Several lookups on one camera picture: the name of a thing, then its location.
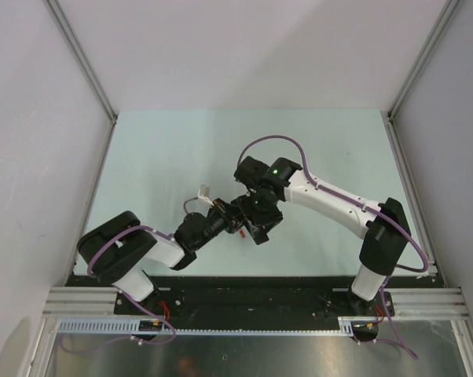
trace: robotic arm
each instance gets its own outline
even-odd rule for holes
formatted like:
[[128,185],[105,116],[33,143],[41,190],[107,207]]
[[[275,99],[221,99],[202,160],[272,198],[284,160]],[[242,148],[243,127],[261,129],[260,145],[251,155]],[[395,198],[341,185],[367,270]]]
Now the robotic arm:
[[248,156],[237,167],[234,177],[247,187],[246,195],[230,203],[205,198],[205,202],[212,204],[207,216],[187,214],[173,235],[140,225],[129,211],[89,232],[77,246],[89,272],[102,284],[112,284],[140,302],[154,291],[138,266],[140,260],[149,258],[171,269],[184,269],[196,259],[196,251],[219,233],[235,233],[243,226],[259,245],[269,239],[268,232],[282,221],[278,202],[290,202],[331,218],[364,240],[359,255],[361,267],[349,296],[354,310],[365,314],[407,244],[394,226],[365,208],[379,208],[409,233],[402,205],[391,198],[379,203],[345,192],[306,174],[299,164],[285,158],[268,166]]

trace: purple cable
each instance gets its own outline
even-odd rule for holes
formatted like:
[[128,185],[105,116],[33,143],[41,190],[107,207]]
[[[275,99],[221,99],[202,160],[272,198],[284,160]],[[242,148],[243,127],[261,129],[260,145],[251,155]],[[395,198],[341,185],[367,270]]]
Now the purple cable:
[[[306,154],[305,154],[305,151],[303,150],[303,147],[301,146],[300,143],[298,143],[296,140],[294,140],[293,138],[291,137],[288,137],[288,136],[283,136],[283,135],[269,135],[269,136],[265,136],[265,137],[260,137],[259,139],[256,139],[254,140],[253,142],[251,142],[249,145],[247,145],[244,150],[242,151],[242,153],[240,154],[240,156],[238,157],[238,162],[237,162],[237,166],[240,165],[240,163],[242,162],[242,159],[244,157],[244,154],[245,152],[250,148],[252,147],[253,145],[256,145],[258,144],[259,142],[261,141],[264,141],[264,140],[269,140],[269,139],[284,139],[284,140],[287,140],[287,141],[290,141],[292,144],[294,144],[296,146],[296,148],[299,150],[299,153],[301,154],[301,160],[302,160],[302,167],[303,167],[303,173],[305,174],[305,177],[306,179],[315,187],[315,188],[318,188],[324,192],[327,192],[333,196],[336,196],[337,198],[340,198],[342,200],[345,200],[347,201],[348,203],[351,203],[353,204],[354,206],[356,207],[359,207],[361,208],[362,210],[367,210],[368,212],[382,218],[384,221],[388,222],[389,224],[391,224],[392,226],[394,226],[394,228],[396,228],[411,244],[412,246],[415,248],[416,252],[418,253],[418,255],[420,256],[422,262],[423,262],[423,267],[421,269],[415,269],[413,267],[408,267],[407,265],[397,265],[396,267],[399,268],[399,269],[405,269],[405,270],[408,270],[408,271],[413,271],[415,273],[424,273],[426,271],[428,271],[428,260],[427,260],[427,256],[425,255],[424,251],[421,249],[420,245],[405,231],[404,228],[402,228],[397,222],[395,222],[394,220],[392,220],[391,218],[389,218],[388,216],[386,216],[385,214],[382,214],[379,210],[376,210],[374,208],[371,208],[371,207],[366,207],[364,203],[361,203],[355,199],[352,199],[350,198],[349,196],[346,196],[346,195],[343,195],[341,192],[337,192],[336,190],[333,190],[329,187],[325,187],[323,186],[322,184],[319,184],[317,183],[313,177],[311,176],[310,172],[308,171],[308,165],[306,164]],[[379,294],[380,294],[380,297],[382,299],[382,302],[385,302],[385,286],[387,285],[388,283],[388,280],[390,280],[391,276],[388,276],[385,281],[383,282],[382,284],[382,287],[380,288],[379,290]],[[395,333],[395,336],[397,336],[399,342],[396,342],[394,340],[390,340],[390,339],[379,339],[379,340],[376,340],[376,342],[379,342],[379,343],[386,343],[386,344],[394,344],[396,346],[400,346],[402,349],[404,349],[410,357],[412,357],[413,359],[418,359],[418,355],[416,355],[416,353],[414,353],[404,342],[404,340],[402,339],[401,337],[401,334],[399,333],[398,329],[396,328],[395,326],[395,323],[393,322],[392,318],[391,318],[391,315],[388,311],[388,308],[387,306],[383,305],[383,308],[385,309],[385,314],[387,315],[387,318],[388,318],[388,322],[389,324],[391,325],[392,327],[392,330],[394,330],[394,333]]]
[[109,339],[108,341],[106,342],[103,342],[101,344],[99,344],[98,346],[95,346],[95,347],[90,347],[90,348],[86,348],[84,350],[69,350],[68,348],[66,348],[64,346],[64,343],[63,343],[63,340],[64,340],[64,336],[62,336],[58,341],[57,341],[57,345],[60,347],[61,350],[63,350],[65,353],[69,353],[71,355],[84,355],[85,353],[92,353],[92,352],[95,352],[97,350],[99,350],[100,348],[102,347],[106,347],[108,346],[109,344],[113,344],[115,342],[121,342],[122,340],[130,340],[130,335],[127,335],[127,336],[119,336],[117,338],[112,338],[112,339]]
[[420,245],[405,231],[404,228],[402,228],[397,222],[386,216],[385,214],[382,214],[379,210],[376,210],[371,207],[365,207],[364,203],[361,203],[355,199],[350,198],[349,196],[343,195],[341,192],[337,192],[336,190],[333,190],[332,188],[326,187],[320,183],[317,183],[313,177],[311,176],[310,172],[308,171],[308,165],[306,163],[306,154],[305,151],[303,150],[303,147],[301,146],[300,143],[298,143],[296,140],[289,136],[283,136],[283,135],[269,135],[265,137],[260,137],[259,139],[254,140],[251,142],[249,145],[247,145],[242,153],[240,153],[240,156],[238,157],[238,163],[236,164],[237,166],[240,165],[242,162],[242,159],[244,157],[245,152],[252,147],[253,145],[258,144],[261,141],[264,140],[269,140],[269,139],[284,139],[287,141],[290,141],[292,144],[296,146],[296,148],[299,150],[299,153],[301,154],[301,160],[302,160],[302,168],[303,168],[303,173],[305,174],[306,179],[315,187],[318,188],[324,192],[327,192],[333,196],[336,196],[337,198],[340,198],[342,200],[345,200],[346,202],[353,204],[356,207],[362,208],[363,210],[367,210],[368,212],[371,212],[372,214],[375,214],[376,216],[382,218],[383,220],[387,221],[390,223],[392,226],[394,226],[415,248],[416,252],[420,256],[422,262],[423,262],[423,267],[421,269],[415,269],[413,267],[408,267],[407,265],[397,265],[399,269],[406,269],[408,271],[413,271],[415,273],[424,273],[428,271],[428,260],[427,256],[425,255],[424,251],[421,249]]
[[189,199],[187,199],[187,200],[184,202],[184,204],[182,204],[182,208],[184,209],[184,212],[185,212],[186,214],[189,213],[188,207],[187,207],[186,205],[187,205],[189,202],[194,202],[195,200],[198,200],[198,196],[195,196],[195,197],[193,197],[193,198],[189,198]]
[[[93,271],[93,268],[94,268],[94,265],[95,263],[97,262],[97,260],[103,255],[103,253],[105,253],[112,245],[115,244],[116,241],[122,239],[124,236],[126,236],[127,234],[130,234],[132,232],[135,232],[136,230],[146,230],[148,232],[153,232],[154,234],[156,234],[157,236],[159,237],[162,237],[164,238],[165,240],[170,240],[171,237],[161,233],[161,232],[158,232],[156,231],[155,229],[151,228],[150,226],[147,226],[147,225],[135,225],[135,226],[132,226],[128,229],[125,229],[123,230],[120,234],[118,234],[117,236],[114,236],[113,238],[111,238],[103,247],[101,247],[101,249],[91,258],[90,260],[90,263],[88,263],[88,268],[86,269],[86,273],[88,273],[88,276],[91,276],[91,277],[95,277],[94,275],[94,271]],[[162,317],[158,317],[157,315],[155,315],[154,313],[150,312],[149,310],[147,310],[144,306],[142,306],[141,304],[139,304],[138,302],[136,302],[133,298],[131,298],[127,293],[123,292],[123,295],[128,298],[128,300],[130,300],[130,302],[136,306],[138,309],[140,309],[140,311],[142,311],[143,313],[145,314],[148,314],[149,316],[155,318],[156,320],[158,320],[159,322],[161,322],[162,324],[165,324],[165,326],[167,326],[169,329],[172,330],[172,336],[170,338],[168,338],[167,340],[163,340],[161,342],[152,342],[152,341],[146,341],[146,340],[142,340],[143,343],[146,343],[146,344],[166,344],[166,343],[169,343],[171,342],[172,340],[174,340],[177,332],[175,331],[175,328],[174,326],[172,326],[167,320],[164,320]]]
[[395,342],[394,340],[390,340],[390,339],[380,339],[380,342],[385,342],[385,343],[388,343],[388,344],[397,343],[398,346],[400,346],[402,349],[404,349],[412,359],[418,360],[418,355],[416,353],[414,353],[408,347],[408,345],[404,342],[404,339],[401,337],[401,333],[399,332],[399,330],[395,326],[394,320],[392,320],[392,316],[391,316],[390,312],[388,311],[387,306],[385,305],[385,301],[386,301],[385,300],[385,286],[387,285],[388,280],[390,280],[391,277],[392,276],[387,276],[387,278],[383,282],[381,288],[379,289],[379,298],[381,299],[381,302],[383,304],[383,310],[385,310],[385,314],[387,315],[388,323],[392,327],[392,330],[394,330],[394,334],[397,337],[397,339],[399,340],[399,342]]

